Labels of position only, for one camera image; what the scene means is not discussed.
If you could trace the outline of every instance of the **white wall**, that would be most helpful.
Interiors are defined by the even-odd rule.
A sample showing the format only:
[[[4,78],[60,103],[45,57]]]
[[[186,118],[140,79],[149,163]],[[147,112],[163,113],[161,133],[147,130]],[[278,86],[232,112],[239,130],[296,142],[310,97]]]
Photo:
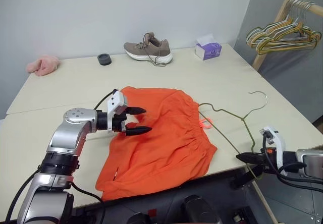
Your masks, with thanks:
[[[249,0],[0,0],[0,119],[41,54],[121,53],[145,32],[171,48],[213,33],[234,45]]]

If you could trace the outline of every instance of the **black cable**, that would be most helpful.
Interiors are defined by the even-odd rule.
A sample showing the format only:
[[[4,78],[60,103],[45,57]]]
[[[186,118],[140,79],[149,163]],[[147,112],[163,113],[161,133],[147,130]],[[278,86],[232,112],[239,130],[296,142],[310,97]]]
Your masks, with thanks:
[[[302,186],[302,185],[295,185],[295,184],[292,184],[292,183],[289,183],[285,180],[290,180],[290,181],[296,181],[296,182],[307,182],[307,183],[321,183],[321,181],[315,181],[315,180],[301,180],[301,179],[295,179],[295,178],[290,178],[290,177],[287,177],[287,176],[284,176],[284,175],[281,175],[277,170],[276,168],[274,167],[271,159],[269,158],[269,155],[267,153],[267,148],[266,148],[266,132],[263,134],[263,141],[262,141],[262,147],[263,147],[263,150],[264,150],[264,153],[265,153],[265,156],[269,162],[269,165],[270,167],[272,168],[272,170],[275,172],[277,178],[279,181],[281,181],[282,183],[286,184],[286,185],[289,185],[289,186],[292,186],[292,187],[295,187],[295,188],[299,188],[299,189],[306,189],[306,190],[314,190],[314,191],[318,191],[318,192],[321,192],[323,193],[323,190],[321,189],[318,189],[318,188],[313,188],[313,187],[308,187],[308,186]]]
[[[32,180],[32,178],[34,177],[34,175],[38,173],[38,170],[36,170],[24,183],[23,185],[20,187],[20,189],[18,190],[18,192],[16,193],[14,199],[11,202],[11,205],[9,207],[9,210],[7,212],[7,216],[6,216],[6,220],[5,220],[5,224],[9,224],[10,222],[10,218],[12,215],[12,212],[14,211],[15,205],[17,203],[17,200],[19,198],[19,196],[21,195],[21,193],[23,192],[24,188],[28,185],[28,183]]]
[[[262,148],[264,150],[264,153],[265,153],[265,156],[269,162],[269,165],[270,167],[272,168],[272,170],[275,172],[276,175],[278,175],[279,177],[281,177],[282,179],[285,179],[285,180],[289,180],[289,181],[296,181],[296,182],[304,182],[304,183],[314,183],[314,184],[321,184],[323,185],[323,181],[319,181],[319,180],[302,180],[302,179],[296,179],[296,178],[291,178],[291,177],[287,177],[287,176],[284,176],[280,173],[280,171],[277,171],[276,168],[274,167],[273,165],[273,162],[271,161],[271,159],[269,158],[269,155],[267,153],[267,148],[266,148],[266,132],[264,133],[263,135],[263,140],[262,140]],[[298,164],[301,167],[306,167],[306,164],[302,163],[302,162],[295,162],[294,164]],[[285,164],[282,166],[283,169],[287,168],[288,166]]]
[[[101,216],[101,220],[100,220],[100,222],[99,222],[99,224],[102,224],[102,223],[103,223],[103,220],[104,220],[104,216],[105,216],[105,206],[104,206],[104,202],[103,202],[103,200],[102,200],[100,197],[98,197],[97,195],[95,195],[95,194],[92,194],[92,193],[90,193],[90,192],[87,192],[87,191],[85,191],[85,190],[80,189],[79,187],[77,187],[77,186],[74,184],[74,182],[72,182],[72,186],[73,186],[73,188],[74,188],[74,189],[76,189],[77,191],[79,191],[79,192],[81,192],[81,193],[83,193],[83,194],[86,194],[86,195],[89,195],[89,196],[94,197],[95,199],[97,199],[97,200],[102,204],[102,216]]]
[[[108,98],[110,95],[112,95],[112,94],[114,94],[114,93],[116,93],[118,90],[117,89],[114,89],[113,91],[111,91],[109,94],[107,94],[105,97],[103,97],[103,99],[102,100],[100,100],[99,101],[99,103],[94,107],[94,109],[97,109],[99,106],[100,106],[100,104],[106,99],[106,98]]]

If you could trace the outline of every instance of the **black roll of tape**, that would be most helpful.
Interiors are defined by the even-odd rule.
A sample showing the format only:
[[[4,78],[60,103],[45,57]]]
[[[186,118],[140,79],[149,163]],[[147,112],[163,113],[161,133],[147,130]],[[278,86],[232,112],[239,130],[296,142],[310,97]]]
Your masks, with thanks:
[[[99,60],[99,63],[104,66],[109,65],[112,62],[110,55],[107,53],[100,54],[97,56],[97,59]]]

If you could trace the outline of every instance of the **white table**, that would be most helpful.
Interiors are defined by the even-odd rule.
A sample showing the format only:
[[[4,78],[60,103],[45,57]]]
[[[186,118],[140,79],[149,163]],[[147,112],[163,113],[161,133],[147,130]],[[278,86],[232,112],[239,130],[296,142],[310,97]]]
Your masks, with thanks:
[[[62,122],[63,113],[73,107],[93,108],[113,88],[130,85],[182,89],[198,103],[211,102],[215,108],[225,108],[240,116],[263,104],[261,94],[248,94],[260,90],[268,95],[268,104],[246,119],[256,141],[255,151],[261,148],[259,130],[267,125],[279,130],[289,151],[323,144],[323,135],[228,45],[223,46],[220,57],[205,62],[195,56],[193,48],[175,50],[174,61],[163,68],[133,61],[126,55],[114,55],[112,60],[109,66],[100,66],[96,58],[64,60],[53,74],[30,75],[8,110],[10,115],[0,131],[0,220],[5,219],[21,184],[41,163],[53,132]],[[241,152],[250,151],[251,140],[239,119],[215,113],[208,106],[202,106],[200,110]],[[205,132],[218,148],[207,174],[244,166],[235,158],[235,150],[216,130]],[[80,169],[74,174],[79,187],[100,195],[94,186],[113,136],[105,131],[88,135],[79,158]],[[74,206],[95,202],[73,189],[70,192],[75,196]],[[12,218],[17,217],[22,199]]]

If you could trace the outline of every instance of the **white shoe sole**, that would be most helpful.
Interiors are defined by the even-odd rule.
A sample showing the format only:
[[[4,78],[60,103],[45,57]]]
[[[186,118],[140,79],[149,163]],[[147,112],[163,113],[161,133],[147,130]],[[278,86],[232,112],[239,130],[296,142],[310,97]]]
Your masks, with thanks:
[[[149,56],[147,56],[147,55],[135,55],[135,54],[128,52],[127,50],[125,50],[125,51],[131,58],[133,58],[135,60],[139,60],[139,61],[150,61],[152,59],[152,60],[154,60],[154,62],[157,62],[158,64],[168,64],[173,59],[172,53],[170,53],[164,57],[161,57],[161,56],[158,57],[158,56],[151,55],[149,58]]]

